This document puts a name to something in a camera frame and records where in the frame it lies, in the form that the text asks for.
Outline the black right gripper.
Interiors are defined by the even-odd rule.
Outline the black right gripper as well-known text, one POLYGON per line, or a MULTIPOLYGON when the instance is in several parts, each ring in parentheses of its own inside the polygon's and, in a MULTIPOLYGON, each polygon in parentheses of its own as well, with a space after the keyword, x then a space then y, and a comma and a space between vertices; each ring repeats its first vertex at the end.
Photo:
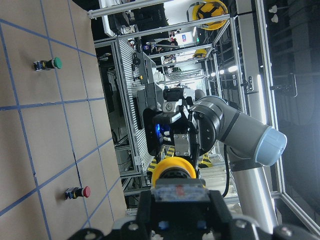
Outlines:
POLYGON ((175 147, 176 156, 191 157, 196 178, 200 178, 199 156, 209 151, 218 139, 218 112, 202 105, 201 89, 164 89, 161 107, 143 111, 148 153, 158 156, 165 145, 175 147))

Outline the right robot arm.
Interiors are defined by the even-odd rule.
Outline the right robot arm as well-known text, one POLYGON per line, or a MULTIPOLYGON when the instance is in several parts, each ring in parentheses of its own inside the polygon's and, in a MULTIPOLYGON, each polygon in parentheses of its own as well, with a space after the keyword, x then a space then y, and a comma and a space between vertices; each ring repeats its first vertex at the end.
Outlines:
POLYGON ((280 158, 287 137, 200 89, 163 91, 162 106, 143 111, 147 150, 157 164, 152 189, 141 195, 137 221, 165 239, 271 239, 278 222, 264 172, 280 158), (199 157, 223 143, 243 216, 232 216, 225 193, 200 177, 199 157))

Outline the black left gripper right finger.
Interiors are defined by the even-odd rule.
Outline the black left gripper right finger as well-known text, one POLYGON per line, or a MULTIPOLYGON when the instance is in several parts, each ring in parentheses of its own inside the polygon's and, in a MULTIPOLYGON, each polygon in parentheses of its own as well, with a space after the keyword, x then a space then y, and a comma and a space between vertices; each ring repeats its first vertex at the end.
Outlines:
POLYGON ((209 224, 215 233, 219 233, 222 240, 230 240, 230 223, 232 215, 229 212, 224 198, 218 190, 209 190, 209 224))

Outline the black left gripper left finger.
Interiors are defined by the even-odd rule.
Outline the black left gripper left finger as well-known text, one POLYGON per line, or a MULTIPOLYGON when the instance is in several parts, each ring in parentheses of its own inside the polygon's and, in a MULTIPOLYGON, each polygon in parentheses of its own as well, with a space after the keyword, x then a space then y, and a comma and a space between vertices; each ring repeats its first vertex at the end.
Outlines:
POLYGON ((138 240, 152 240, 160 237, 158 207, 160 199, 152 191, 142 191, 136 215, 138 240))

